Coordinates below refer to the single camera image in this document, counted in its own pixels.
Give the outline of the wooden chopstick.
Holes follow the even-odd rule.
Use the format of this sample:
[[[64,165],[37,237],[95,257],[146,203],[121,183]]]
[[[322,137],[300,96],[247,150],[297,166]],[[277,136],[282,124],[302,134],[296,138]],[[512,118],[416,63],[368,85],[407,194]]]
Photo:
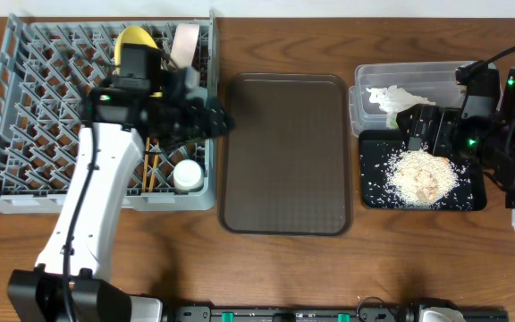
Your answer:
[[[158,168],[159,155],[155,154],[153,160],[154,161],[153,161],[153,165],[152,165],[152,171],[151,171],[150,178],[149,178],[149,181],[148,181],[148,192],[153,192],[154,187],[155,187],[155,183],[156,183],[156,170]]]
[[[146,142],[145,142],[145,155],[144,155],[144,159],[143,159],[142,184],[141,184],[142,192],[146,192],[146,190],[147,190],[149,148],[150,148],[150,137],[147,137]]]

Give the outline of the yellow plate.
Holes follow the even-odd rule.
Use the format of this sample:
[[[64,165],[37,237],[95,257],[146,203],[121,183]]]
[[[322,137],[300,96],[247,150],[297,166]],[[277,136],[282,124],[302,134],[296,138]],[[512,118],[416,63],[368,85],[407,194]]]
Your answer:
[[[135,45],[143,45],[146,47],[150,47],[153,50],[156,49],[159,54],[160,50],[156,45],[155,40],[151,37],[151,35],[142,27],[138,25],[131,25],[126,27],[116,38],[114,43],[114,63],[115,63],[115,71],[112,76],[113,87],[117,87],[117,81],[120,79],[119,76],[121,74],[121,63],[122,63],[122,46],[125,44],[135,44]],[[160,72],[164,68],[162,68],[162,57],[159,56],[156,59],[156,63],[154,63],[154,58],[151,59],[153,62],[153,69],[156,67],[156,71]],[[162,98],[162,85],[155,85],[155,91],[152,93],[152,98]]]

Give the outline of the white green cup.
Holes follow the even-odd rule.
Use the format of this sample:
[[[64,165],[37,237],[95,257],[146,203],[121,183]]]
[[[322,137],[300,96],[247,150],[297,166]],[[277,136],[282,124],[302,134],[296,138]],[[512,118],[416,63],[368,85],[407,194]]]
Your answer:
[[[184,159],[173,169],[173,186],[180,193],[199,191],[203,182],[202,167],[193,160]]]

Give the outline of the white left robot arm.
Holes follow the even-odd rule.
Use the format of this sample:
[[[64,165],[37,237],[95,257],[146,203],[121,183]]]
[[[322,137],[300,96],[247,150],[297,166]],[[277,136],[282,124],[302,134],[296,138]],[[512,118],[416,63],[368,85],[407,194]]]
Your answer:
[[[164,304],[110,284],[114,237],[146,139],[165,147],[228,131],[192,67],[123,67],[81,101],[79,155],[63,208],[34,268],[7,296],[22,321],[160,321]]]

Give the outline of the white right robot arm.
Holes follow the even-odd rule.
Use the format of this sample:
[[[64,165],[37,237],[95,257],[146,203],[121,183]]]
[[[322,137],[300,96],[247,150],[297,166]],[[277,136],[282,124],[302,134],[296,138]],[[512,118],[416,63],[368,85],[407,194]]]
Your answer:
[[[458,67],[455,77],[464,91],[459,108],[412,105],[391,121],[363,128],[359,155],[383,157],[385,146],[397,145],[469,161],[505,191],[515,230],[515,68],[505,90],[499,88],[498,71],[484,62]]]

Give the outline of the pink bowl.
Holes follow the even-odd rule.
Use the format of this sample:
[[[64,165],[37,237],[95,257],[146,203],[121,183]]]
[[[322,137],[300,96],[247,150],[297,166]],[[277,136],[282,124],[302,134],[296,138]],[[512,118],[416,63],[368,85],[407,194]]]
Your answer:
[[[170,57],[178,68],[191,66],[198,43],[198,24],[180,23],[173,37]]]

